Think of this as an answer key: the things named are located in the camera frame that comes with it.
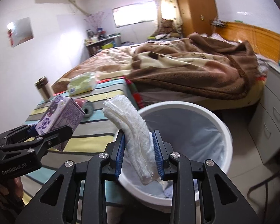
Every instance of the purple box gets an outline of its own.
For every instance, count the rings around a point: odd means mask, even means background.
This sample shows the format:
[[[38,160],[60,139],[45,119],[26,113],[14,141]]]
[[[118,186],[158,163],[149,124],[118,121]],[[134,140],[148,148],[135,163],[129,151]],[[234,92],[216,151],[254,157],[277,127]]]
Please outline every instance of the purple box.
[[[36,131],[41,135],[68,125],[74,132],[84,115],[81,107],[73,99],[58,95],[36,125]],[[54,148],[63,151],[67,142],[62,142]]]

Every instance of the nightstand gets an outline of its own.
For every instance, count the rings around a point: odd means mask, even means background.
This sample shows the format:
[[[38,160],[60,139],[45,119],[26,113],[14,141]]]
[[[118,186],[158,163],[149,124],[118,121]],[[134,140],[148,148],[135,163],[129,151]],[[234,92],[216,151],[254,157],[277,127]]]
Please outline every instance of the nightstand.
[[[263,96],[248,130],[265,164],[280,150],[280,68],[269,63]]]

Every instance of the drawer handle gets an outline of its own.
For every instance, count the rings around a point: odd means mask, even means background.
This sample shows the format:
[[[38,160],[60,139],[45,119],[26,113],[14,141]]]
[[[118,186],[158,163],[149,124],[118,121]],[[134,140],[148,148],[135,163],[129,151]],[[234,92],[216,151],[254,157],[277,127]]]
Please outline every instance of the drawer handle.
[[[280,113],[279,113],[278,110],[275,108],[275,106],[273,106],[273,110],[275,110],[276,113],[277,113],[277,114],[279,115],[279,117],[280,117]]]
[[[269,137],[268,137],[268,138],[270,138],[272,132],[269,131],[269,129],[267,128],[267,126],[265,125],[265,123],[263,123],[263,125],[265,126],[265,128],[267,129],[267,132],[269,133]]]

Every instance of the folded white towel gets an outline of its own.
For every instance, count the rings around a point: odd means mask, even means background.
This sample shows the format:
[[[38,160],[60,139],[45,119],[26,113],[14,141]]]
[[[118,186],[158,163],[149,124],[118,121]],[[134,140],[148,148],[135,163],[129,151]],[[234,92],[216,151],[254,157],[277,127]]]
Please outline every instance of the folded white towel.
[[[129,158],[141,183],[147,185],[156,180],[159,175],[155,162],[152,134],[144,119],[124,95],[117,95],[105,101],[104,105],[105,117],[125,133],[125,157]]]

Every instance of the wooden headboard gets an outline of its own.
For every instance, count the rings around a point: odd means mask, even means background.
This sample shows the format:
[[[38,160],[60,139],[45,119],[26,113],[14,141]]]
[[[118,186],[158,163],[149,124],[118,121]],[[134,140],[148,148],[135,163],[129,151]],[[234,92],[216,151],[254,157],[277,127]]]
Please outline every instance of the wooden headboard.
[[[280,60],[280,34],[253,25],[232,22],[227,22],[226,28],[216,28],[216,33],[226,40],[248,40],[255,53],[276,62]]]

